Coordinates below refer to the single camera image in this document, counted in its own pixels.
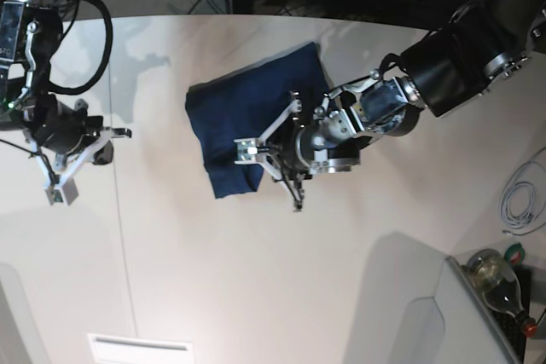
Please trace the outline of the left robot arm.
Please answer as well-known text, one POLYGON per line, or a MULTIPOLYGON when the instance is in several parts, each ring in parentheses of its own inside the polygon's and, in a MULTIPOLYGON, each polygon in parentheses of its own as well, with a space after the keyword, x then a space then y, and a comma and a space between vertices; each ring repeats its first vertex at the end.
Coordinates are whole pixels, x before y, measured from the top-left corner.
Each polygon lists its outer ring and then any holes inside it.
POLYGON ((235 141, 237 165, 257 165, 300 211, 302 183, 350 171, 385 136, 409 134, 424 110, 441 117, 513 77, 528 61, 545 0, 469 0, 440 28, 368 75, 305 107, 298 95, 254 138, 235 141))

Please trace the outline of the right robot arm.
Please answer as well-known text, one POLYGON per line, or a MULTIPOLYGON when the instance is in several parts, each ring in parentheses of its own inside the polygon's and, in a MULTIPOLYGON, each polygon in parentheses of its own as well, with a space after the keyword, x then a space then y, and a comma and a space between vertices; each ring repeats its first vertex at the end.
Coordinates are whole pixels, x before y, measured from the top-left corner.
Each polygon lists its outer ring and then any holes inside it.
POLYGON ((46 178, 44 192, 54 205, 71 205, 78 197, 75 175, 86 164, 109 165, 114 138, 130 138, 126 128, 112 128, 91 116, 79 98, 107 69, 113 48, 113 22, 102 0, 1 0, 1 129, 19 130, 46 178), (69 33, 63 12, 81 3, 95 7, 105 27, 102 58, 90 79, 77 87, 54 84, 52 57, 69 33), (73 107, 59 96, 78 98, 73 107))

